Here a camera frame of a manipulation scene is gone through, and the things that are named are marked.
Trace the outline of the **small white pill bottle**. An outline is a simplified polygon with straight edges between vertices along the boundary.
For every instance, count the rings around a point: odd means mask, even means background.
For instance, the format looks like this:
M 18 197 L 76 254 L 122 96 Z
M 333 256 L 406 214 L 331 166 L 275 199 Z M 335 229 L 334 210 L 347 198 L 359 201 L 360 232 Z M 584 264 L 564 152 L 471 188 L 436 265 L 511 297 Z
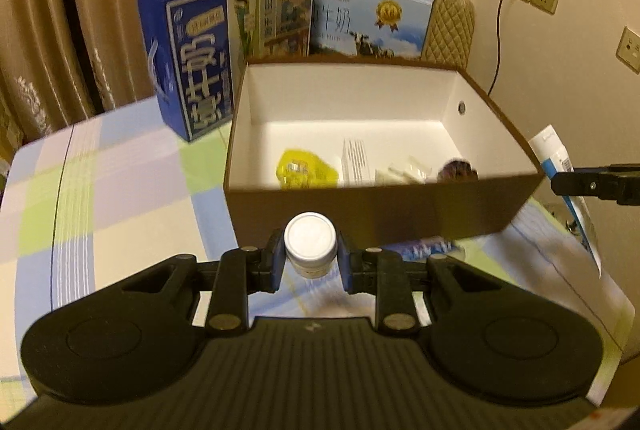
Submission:
M 295 271 L 314 280 L 329 273 L 336 257 L 336 229 L 321 213 L 299 213 L 286 224 L 284 246 Z

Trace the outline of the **white hair claw clip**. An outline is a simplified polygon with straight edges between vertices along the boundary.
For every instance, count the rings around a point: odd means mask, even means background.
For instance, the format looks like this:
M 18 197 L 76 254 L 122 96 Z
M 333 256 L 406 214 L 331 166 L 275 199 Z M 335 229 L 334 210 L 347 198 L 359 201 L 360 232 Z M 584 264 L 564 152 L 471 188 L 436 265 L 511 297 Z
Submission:
M 419 159 L 407 157 L 375 170 L 374 182 L 378 185 L 425 184 L 432 178 L 432 168 Z

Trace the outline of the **yellow snack packet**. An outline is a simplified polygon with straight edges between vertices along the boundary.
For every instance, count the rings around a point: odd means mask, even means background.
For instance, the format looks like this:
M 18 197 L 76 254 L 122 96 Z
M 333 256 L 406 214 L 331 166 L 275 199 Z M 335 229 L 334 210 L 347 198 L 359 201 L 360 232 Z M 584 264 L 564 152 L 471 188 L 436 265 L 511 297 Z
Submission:
M 282 190 L 337 187 L 338 172 L 308 150 L 285 150 L 276 169 Z

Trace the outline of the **brown hair scrunchie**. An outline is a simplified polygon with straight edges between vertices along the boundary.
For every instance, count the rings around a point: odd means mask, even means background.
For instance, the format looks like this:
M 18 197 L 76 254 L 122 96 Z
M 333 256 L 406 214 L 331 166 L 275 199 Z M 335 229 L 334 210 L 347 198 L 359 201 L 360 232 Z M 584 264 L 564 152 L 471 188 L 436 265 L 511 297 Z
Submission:
M 477 180 L 477 171 L 465 159 L 451 159 L 437 173 L 438 182 Z

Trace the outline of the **clear dental floss box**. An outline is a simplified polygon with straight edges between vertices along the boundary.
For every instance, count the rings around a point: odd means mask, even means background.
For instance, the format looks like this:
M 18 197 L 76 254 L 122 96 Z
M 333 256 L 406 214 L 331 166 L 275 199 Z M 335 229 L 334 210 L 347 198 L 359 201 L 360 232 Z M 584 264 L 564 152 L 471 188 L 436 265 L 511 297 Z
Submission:
M 425 262 L 446 257 L 465 260 L 465 251 L 462 247 L 441 237 L 394 242 L 385 245 L 384 249 L 396 252 L 408 262 Z

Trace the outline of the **white cream tube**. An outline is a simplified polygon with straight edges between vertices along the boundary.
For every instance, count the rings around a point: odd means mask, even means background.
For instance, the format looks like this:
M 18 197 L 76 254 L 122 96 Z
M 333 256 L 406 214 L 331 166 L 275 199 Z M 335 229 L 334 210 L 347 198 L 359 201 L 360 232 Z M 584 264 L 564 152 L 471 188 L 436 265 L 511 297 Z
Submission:
M 529 140 L 529 146 L 541 164 L 544 174 L 551 182 L 555 195 L 563 198 L 576 225 L 582 244 L 602 275 L 602 261 L 598 236 L 585 199 L 580 196 L 578 174 L 570 161 L 570 155 L 551 124 L 544 127 Z

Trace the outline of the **brown cardboard storage box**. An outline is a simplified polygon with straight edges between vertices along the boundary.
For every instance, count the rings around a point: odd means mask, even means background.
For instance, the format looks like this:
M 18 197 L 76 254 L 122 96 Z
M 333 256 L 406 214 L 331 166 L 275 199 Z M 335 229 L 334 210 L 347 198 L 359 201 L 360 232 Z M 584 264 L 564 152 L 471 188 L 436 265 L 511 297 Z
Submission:
M 285 150 L 341 169 L 345 138 L 363 140 L 371 170 L 414 157 L 432 178 L 282 190 L 276 169 Z M 438 182 L 451 159 L 469 161 L 478 180 Z M 367 247 L 501 231 L 543 177 L 524 136 L 462 70 L 404 58 L 293 57 L 245 68 L 224 196 L 240 245 L 261 245 L 313 211 Z

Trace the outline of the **plaid tablecloth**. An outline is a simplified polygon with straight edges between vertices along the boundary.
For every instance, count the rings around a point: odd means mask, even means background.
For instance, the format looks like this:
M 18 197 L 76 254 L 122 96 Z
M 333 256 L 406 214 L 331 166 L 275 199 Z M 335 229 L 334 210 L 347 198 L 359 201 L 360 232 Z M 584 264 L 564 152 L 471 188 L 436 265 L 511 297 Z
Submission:
M 1 415 L 34 392 L 20 360 L 27 328 L 47 312 L 174 254 L 215 260 L 235 246 L 222 175 L 229 131 L 195 143 L 134 103 L 21 148 L 1 202 Z M 590 395 L 604 398 L 636 311 L 611 276 L 538 204 L 501 233 L 461 239 L 466 263 L 577 311 L 605 359 Z

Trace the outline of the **dark blue milk carton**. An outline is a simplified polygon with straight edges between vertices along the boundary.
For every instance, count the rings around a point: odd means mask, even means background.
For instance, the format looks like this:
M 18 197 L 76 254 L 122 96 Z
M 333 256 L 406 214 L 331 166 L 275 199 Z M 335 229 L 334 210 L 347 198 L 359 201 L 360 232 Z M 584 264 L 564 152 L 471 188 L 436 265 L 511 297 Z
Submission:
M 312 0 L 138 0 L 165 124 L 192 142 L 231 119 L 247 60 L 304 56 Z

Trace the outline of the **light blue milk carton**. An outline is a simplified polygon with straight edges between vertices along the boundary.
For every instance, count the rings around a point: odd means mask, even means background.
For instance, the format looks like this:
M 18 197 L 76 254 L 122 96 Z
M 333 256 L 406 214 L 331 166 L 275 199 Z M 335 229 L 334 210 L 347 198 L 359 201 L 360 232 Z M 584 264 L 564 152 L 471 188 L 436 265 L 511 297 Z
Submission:
M 314 0 L 310 49 L 417 60 L 436 0 Z

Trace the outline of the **beige wall switch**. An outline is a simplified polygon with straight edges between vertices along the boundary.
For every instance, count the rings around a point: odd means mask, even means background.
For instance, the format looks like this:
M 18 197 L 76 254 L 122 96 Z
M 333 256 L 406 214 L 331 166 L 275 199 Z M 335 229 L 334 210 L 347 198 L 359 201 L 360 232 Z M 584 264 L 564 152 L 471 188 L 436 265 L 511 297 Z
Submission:
M 616 57 L 633 72 L 640 72 L 640 36 L 628 27 L 623 29 Z

